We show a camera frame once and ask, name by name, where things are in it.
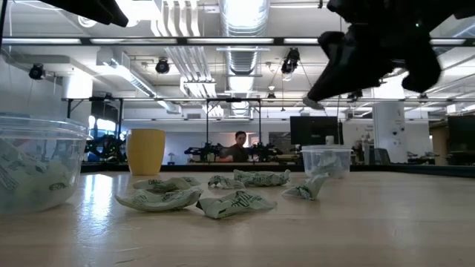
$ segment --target computer monitor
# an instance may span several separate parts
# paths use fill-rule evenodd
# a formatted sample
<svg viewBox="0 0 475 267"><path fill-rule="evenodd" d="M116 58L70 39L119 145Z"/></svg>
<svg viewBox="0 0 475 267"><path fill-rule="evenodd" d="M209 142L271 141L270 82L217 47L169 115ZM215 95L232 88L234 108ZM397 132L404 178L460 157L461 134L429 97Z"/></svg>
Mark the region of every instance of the computer monitor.
<svg viewBox="0 0 475 267"><path fill-rule="evenodd" d="M336 116L291 116L292 145L326 145L327 136L343 145L343 129Z"/></svg>
<svg viewBox="0 0 475 267"><path fill-rule="evenodd" d="M447 123L451 151L475 150L475 116L449 116Z"/></svg>

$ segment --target person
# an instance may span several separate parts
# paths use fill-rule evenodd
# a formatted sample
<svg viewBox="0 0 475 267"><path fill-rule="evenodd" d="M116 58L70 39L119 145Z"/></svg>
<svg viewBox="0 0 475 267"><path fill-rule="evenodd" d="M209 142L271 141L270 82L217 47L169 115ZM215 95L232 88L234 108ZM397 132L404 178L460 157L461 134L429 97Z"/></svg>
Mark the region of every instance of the person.
<svg viewBox="0 0 475 267"><path fill-rule="evenodd" d="M247 134L243 131L238 131L235 134L236 144L229 147L225 152L225 157L220 159L220 162L247 162L249 160L249 155L244 148L244 143L246 143Z"/></svg>

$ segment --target clear plastic bowl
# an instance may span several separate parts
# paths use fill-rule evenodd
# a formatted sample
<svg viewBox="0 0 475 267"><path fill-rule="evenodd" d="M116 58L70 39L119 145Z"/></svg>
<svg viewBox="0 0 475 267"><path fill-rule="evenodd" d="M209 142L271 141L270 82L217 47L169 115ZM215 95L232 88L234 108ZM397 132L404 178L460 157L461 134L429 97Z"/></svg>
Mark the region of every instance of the clear plastic bowl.
<svg viewBox="0 0 475 267"><path fill-rule="evenodd" d="M88 128L0 113L0 214L42 211L74 194Z"/></svg>
<svg viewBox="0 0 475 267"><path fill-rule="evenodd" d="M343 145L303 146L302 156L305 174L310 178L328 173L342 179L350 172L351 149Z"/></svg>

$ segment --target wooden table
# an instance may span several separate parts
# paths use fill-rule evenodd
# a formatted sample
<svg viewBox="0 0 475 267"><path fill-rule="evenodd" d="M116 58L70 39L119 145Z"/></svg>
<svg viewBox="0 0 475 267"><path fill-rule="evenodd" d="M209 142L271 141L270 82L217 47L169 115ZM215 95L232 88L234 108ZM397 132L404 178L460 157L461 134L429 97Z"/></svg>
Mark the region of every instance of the wooden table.
<svg viewBox="0 0 475 267"><path fill-rule="evenodd" d="M203 197L231 192L194 175ZM64 205L0 217L0 266L475 266L472 179L351 173L315 202L253 188L278 207L224 220L194 206L152 214L119 205L113 196L131 193L134 180L83 176Z"/></svg>

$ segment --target crumpled wrapper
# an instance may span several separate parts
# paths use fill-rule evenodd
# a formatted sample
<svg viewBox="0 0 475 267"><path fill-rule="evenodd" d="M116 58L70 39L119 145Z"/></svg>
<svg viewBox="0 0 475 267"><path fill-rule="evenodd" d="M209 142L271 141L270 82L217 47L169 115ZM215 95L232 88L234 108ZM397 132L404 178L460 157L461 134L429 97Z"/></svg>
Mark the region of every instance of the crumpled wrapper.
<svg viewBox="0 0 475 267"><path fill-rule="evenodd" d="M239 188L245 188L244 184L239 181L235 181L230 178L222 177L219 175L215 175L211 177L211 179L208 182L208 186L217 186L221 185L224 189L239 189Z"/></svg>
<svg viewBox="0 0 475 267"><path fill-rule="evenodd" d="M325 181L330 178L329 174L319 174L309 179L301 186L288 189L282 193L283 197L300 197L306 200L316 200L318 192L324 185Z"/></svg>
<svg viewBox="0 0 475 267"><path fill-rule="evenodd" d="M41 162L0 139L0 214L64 202L75 190L73 173L59 160Z"/></svg>
<svg viewBox="0 0 475 267"><path fill-rule="evenodd" d="M271 171L245 172L234 171L235 180L242 182L244 186L280 186L289 182L290 171L286 170L283 174L276 174Z"/></svg>
<svg viewBox="0 0 475 267"><path fill-rule="evenodd" d="M198 201L197 208L204 211L207 217L221 219L246 211L269 210L277 206L251 191L236 191L221 198L205 198Z"/></svg>
<svg viewBox="0 0 475 267"><path fill-rule="evenodd" d="M179 190L167 192L164 194L154 194L150 191L140 189L131 197L122 198L115 196L118 203L138 211L175 211L195 204L201 194L202 189L190 188L187 190Z"/></svg>
<svg viewBox="0 0 475 267"><path fill-rule="evenodd" d="M145 189L150 192L166 193L170 191L190 189L192 183L196 185L198 182L195 178L193 179L194 180L190 179L190 182L186 181L184 177L175 177L165 181L160 179L141 180L135 182L132 187L134 189Z"/></svg>
<svg viewBox="0 0 475 267"><path fill-rule="evenodd" d="M312 167L312 177L322 174L329 174L332 178L343 178L345 170L341 160L334 151L325 151L320 155L320 160L316 166Z"/></svg>

